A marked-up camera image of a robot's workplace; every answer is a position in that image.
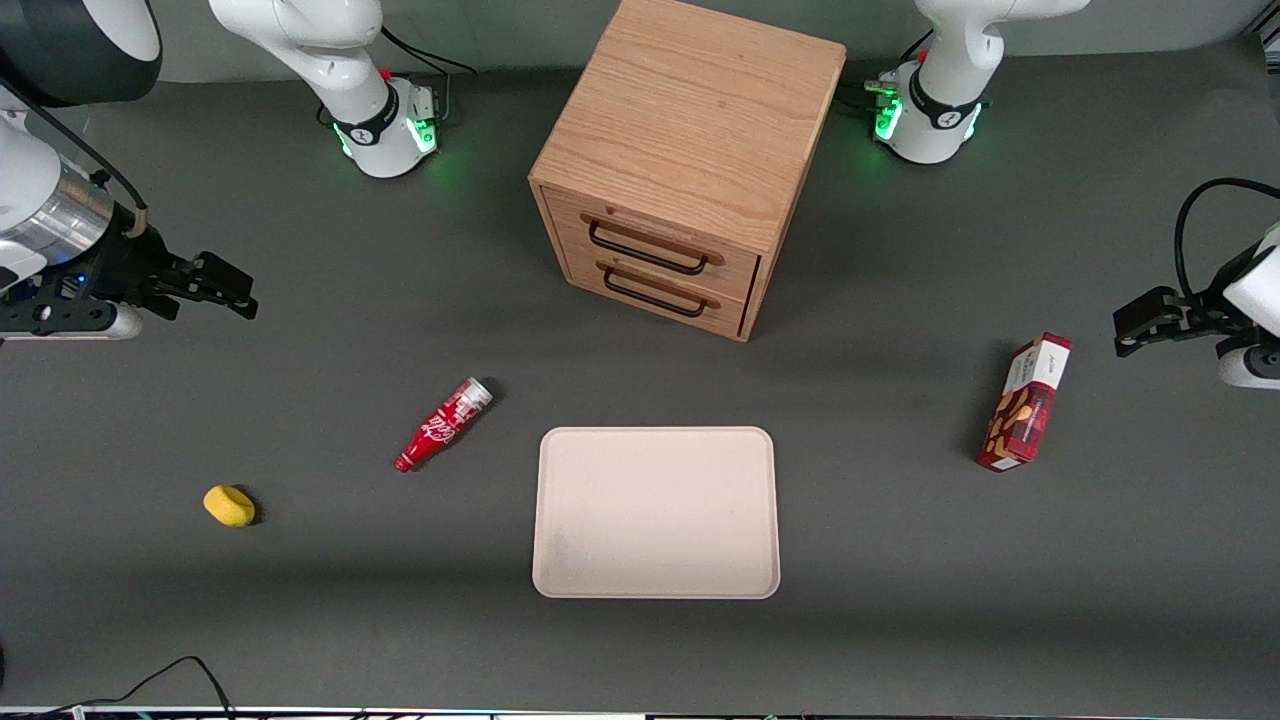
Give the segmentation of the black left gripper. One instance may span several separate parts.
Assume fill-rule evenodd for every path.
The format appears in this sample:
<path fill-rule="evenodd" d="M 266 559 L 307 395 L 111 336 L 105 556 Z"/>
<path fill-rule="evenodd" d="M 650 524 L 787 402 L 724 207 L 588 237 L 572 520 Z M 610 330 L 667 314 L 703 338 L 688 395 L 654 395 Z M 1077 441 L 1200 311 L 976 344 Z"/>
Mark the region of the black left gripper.
<path fill-rule="evenodd" d="M 1225 263 L 1202 290 L 1190 290 L 1185 251 L 1180 251 L 1183 299 L 1167 286 L 1157 286 L 1114 313 L 1114 348 L 1117 357 L 1160 342 L 1184 342 L 1210 336 L 1228 341 L 1261 341 L 1263 331 L 1226 300 L 1226 288 L 1260 261 L 1258 250 L 1244 250 Z"/>

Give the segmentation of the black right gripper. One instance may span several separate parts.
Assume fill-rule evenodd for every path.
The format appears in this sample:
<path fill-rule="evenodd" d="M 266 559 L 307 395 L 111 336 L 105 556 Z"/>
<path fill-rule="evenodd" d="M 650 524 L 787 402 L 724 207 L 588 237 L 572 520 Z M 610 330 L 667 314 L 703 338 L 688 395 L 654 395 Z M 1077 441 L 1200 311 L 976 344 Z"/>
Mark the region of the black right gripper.
<path fill-rule="evenodd" d="M 146 310 L 174 322 L 183 299 L 259 313 L 253 278 L 214 252 L 191 260 L 170 252 L 159 234 L 105 238 L 78 258 L 17 279 L 4 266 L 4 337 L 136 337 Z"/>

